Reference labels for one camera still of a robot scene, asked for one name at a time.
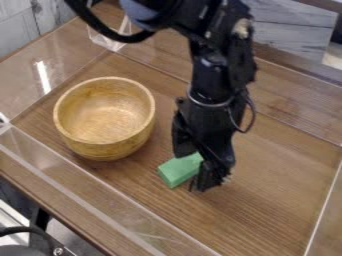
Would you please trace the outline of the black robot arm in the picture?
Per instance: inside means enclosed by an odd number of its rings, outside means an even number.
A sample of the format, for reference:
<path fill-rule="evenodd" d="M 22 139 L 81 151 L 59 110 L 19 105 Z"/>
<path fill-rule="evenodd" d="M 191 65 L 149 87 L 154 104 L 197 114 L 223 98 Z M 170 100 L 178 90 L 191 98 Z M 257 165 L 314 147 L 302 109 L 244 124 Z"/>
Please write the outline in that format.
<path fill-rule="evenodd" d="M 250 131 L 244 117 L 257 112 L 249 92 L 258 72 L 249 5 L 242 0 L 119 0 L 141 28 L 125 35 L 83 0 L 65 1 L 94 30 L 121 43 L 139 43 L 166 29 L 189 40 L 193 78 L 187 94 L 177 99 L 173 149 L 178 158 L 202 156 L 190 188 L 205 192 L 221 186 L 236 167 L 234 134 Z"/>

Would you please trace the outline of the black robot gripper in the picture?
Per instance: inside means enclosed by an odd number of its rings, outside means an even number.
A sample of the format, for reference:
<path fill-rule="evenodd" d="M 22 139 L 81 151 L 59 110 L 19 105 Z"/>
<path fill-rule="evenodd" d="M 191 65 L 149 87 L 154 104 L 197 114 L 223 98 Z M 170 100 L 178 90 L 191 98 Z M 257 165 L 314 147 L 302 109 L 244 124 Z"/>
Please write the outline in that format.
<path fill-rule="evenodd" d="M 177 158 L 195 152 L 202 158 L 190 190 L 206 192 L 222 186 L 236 166 L 233 137 L 241 128 L 250 95 L 246 89 L 233 92 L 221 102 L 197 97 L 193 90 L 177 99 L 173 120 L 173 150 Z"/>

